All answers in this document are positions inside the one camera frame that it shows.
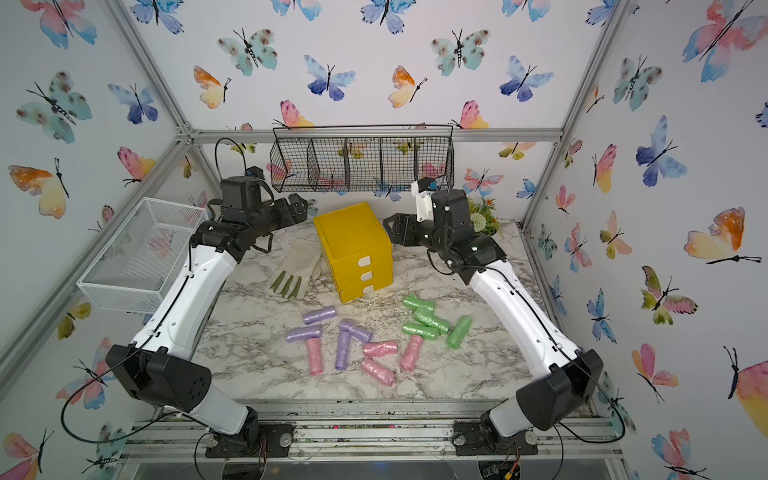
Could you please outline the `purple roll upright centre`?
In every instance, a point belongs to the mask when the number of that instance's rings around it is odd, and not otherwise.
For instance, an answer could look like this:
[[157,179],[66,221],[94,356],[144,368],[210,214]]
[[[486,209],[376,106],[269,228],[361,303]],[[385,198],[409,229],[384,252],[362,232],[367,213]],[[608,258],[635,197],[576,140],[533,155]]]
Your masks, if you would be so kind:
[[349,365],[349,352],[351,345],[351,334],[348,331],[340,330],[337,342],[337,352],[335,360],[335,369],[337,371],[346,371]]

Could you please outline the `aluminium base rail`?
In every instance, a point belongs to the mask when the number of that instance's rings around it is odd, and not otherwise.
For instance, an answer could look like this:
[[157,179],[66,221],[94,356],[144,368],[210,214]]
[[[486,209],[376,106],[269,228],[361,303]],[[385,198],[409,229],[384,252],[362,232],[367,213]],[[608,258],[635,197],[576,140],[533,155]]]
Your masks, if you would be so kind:
[[216,441],[188,421],[132,437],[120,479],[627,479],[604,418],[568,418],[491,443],[479,417],[491,402],[254,401],[263,458],[212,458]]

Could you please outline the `yellow three-drawer box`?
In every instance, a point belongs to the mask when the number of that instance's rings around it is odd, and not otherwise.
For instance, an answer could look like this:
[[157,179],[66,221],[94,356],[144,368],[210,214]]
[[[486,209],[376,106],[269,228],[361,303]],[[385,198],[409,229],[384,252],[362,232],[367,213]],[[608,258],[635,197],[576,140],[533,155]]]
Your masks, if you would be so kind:
[[342,303],[393,283],[393,245],[367,202],[319,215],[314,225]]

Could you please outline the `white mesh wall basket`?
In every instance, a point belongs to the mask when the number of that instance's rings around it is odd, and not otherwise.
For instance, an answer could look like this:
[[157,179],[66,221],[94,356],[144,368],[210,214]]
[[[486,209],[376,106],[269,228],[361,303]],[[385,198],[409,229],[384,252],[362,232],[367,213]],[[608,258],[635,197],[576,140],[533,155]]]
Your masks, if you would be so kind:
[[209,212],[145,197],[77,281],[95,307],[153,313],[187,257],[188,241]]

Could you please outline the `pink roll upright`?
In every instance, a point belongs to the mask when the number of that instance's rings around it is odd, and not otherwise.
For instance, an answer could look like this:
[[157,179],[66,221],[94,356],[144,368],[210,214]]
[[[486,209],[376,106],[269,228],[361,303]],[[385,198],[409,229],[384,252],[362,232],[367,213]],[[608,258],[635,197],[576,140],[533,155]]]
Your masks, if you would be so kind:
[[305,344],[308,352],[310,375],[321,375],[324,372],[322,339],[320,337],[309,338],[306,340]]
[[400,367],[405,372],[412,372],[420,357],[421,348],[424,344],[424,338],[419,335],[412,335],[400,361]]

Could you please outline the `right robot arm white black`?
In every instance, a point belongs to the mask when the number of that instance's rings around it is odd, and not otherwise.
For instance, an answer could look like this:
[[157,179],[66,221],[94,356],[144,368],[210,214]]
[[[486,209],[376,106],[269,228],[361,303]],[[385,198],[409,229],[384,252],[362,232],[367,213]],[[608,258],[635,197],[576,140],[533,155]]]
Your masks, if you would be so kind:
[[486,437],[548,430],[585,405],[598,389],[603,361],[558,329],[517,277],[507,254],[489,235],[475,231],[464,191],[437,189],[432,178],[411,186],[416,211],[386,218],[390,240],[435,253],[492,309],[527,363],[532,380],[485,412]]

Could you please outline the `white pot with green plant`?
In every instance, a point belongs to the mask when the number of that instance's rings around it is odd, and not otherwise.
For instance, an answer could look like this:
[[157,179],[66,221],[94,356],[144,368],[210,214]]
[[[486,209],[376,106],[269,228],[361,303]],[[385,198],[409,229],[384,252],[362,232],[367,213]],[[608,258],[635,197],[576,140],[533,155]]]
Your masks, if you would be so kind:
[[492,199],[481,198],[479,202],[469,199],[470,220],[475,233],[492,236],[499,231],[495,209]]

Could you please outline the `beige green work glove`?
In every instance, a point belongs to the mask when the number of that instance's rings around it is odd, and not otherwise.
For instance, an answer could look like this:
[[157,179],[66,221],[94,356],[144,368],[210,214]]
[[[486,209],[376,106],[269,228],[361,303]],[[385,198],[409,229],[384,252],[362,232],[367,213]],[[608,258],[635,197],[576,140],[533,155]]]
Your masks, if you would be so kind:
[[269,290],[283,299],[301,300],[318,269],[321,254],[318,242],[296,240],[268,280]]

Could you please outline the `green roll top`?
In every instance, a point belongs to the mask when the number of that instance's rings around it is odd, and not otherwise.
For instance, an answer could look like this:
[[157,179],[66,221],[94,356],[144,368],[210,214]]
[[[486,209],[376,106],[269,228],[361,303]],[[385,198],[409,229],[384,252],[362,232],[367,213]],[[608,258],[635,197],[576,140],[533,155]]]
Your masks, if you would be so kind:
[[414,294],[409,294],[403,299],[403,306],[412,311],[423,310],[429,313],[433,313],[436,304],[434,301],[423,300]]

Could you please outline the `pink roll right upright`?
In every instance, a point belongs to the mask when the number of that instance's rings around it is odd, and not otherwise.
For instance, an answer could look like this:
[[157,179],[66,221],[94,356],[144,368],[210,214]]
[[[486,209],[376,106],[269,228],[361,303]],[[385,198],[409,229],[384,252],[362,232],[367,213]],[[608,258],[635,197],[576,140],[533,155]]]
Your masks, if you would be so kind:
[[419,335],[412,335],[400,361],[400,367],[405,372],[412,372],[420,357],[421,348],[424,344],[424,338]]

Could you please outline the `pink roll bottom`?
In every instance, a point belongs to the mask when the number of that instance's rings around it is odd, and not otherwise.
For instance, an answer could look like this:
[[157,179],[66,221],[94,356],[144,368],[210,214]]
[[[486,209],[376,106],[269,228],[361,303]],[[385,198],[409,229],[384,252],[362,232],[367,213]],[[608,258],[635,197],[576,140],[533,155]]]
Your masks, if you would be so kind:
[[365,358],[361,363],[361,368],[367,375],[382,385],[391,387],[396,382],[396,375],[392,370],[384,367],[371,358]]

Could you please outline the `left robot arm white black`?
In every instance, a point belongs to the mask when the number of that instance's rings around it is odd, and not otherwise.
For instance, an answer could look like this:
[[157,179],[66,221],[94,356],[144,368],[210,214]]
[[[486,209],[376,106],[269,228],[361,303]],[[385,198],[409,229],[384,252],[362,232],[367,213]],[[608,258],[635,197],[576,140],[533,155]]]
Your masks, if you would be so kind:
[[307,220],[297,194],[269,202],[249,200],[223,208],[189,239],[178,277],[145,327],[128,345],[114,345],[110,372],[134,399],[208,427],[229,453],[252,454],[262,444],[258,415],[213,384],[211,371],[193,362],[197,337],[221,288],[257,239]]

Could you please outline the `pink roll centre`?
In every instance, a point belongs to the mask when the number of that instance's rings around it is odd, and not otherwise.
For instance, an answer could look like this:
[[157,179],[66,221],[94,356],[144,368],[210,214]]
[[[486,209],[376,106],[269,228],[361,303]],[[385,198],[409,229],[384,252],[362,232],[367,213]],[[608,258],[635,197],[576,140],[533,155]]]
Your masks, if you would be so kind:
[[365,343],[362,347],[363,355],[366,358],[380,358],[394,355],[397,354],[398,351],[399,345],[396,340]]

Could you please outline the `pink roll left upright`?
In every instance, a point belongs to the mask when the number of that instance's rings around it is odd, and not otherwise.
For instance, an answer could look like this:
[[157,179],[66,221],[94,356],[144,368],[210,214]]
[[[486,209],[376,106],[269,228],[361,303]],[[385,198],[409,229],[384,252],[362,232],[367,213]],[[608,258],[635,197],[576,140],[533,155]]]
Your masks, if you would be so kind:
[[320,337],[309,338],[306,340],[305,344],[308,352],[310,375],[321,375],[324,372],[322,339]]

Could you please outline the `green roll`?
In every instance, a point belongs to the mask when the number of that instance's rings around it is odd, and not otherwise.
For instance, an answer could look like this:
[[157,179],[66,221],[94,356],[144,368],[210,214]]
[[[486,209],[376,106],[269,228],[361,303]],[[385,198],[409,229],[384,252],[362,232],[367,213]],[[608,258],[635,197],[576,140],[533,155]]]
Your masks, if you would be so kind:
[[401,330],[404,334],[420,336],[427,340],[436,340],[441,335],[441,332],[435,327],[429,327],[413,322],[405,323]]
[[446,338],[446,345],[453,350],[457,350],[469,333],[472,324],[473,319],[471,316],[464,315],[460,317],[454,325],[454,328],[448,334]]
[[436,304],[434,301],[423,300],[414,294],[409,294],[403,299],[403,306],[412,311],[423,310],[429,313],[433,313]]
[[429,309],[418,309],[413,313],[413,319],[424,326],[437,329],[441,335],[447,335],[451,330],[451,324],[434,314]]

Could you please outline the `purple roll upper left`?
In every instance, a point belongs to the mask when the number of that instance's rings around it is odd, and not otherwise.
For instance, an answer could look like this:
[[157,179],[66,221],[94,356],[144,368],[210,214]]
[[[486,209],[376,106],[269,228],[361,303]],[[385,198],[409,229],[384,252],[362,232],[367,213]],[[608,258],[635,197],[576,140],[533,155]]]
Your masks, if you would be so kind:
[[302,321],[305,325],[313,325],[322,321],[333,319],[337,316],[335,306],[327,306],[317,310],[307,312],[302,315]]

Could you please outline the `purple roll angled centre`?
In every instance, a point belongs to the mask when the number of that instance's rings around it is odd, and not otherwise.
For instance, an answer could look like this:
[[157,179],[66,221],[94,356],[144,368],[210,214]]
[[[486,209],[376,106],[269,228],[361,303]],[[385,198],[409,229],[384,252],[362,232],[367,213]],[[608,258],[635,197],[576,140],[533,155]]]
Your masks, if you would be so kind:
[[361,343],[371,343],[373,340],[373,332],[367,330],[350,319],[344,319],[339,324],[339,330],[349,333],[352,337],[360,341]]

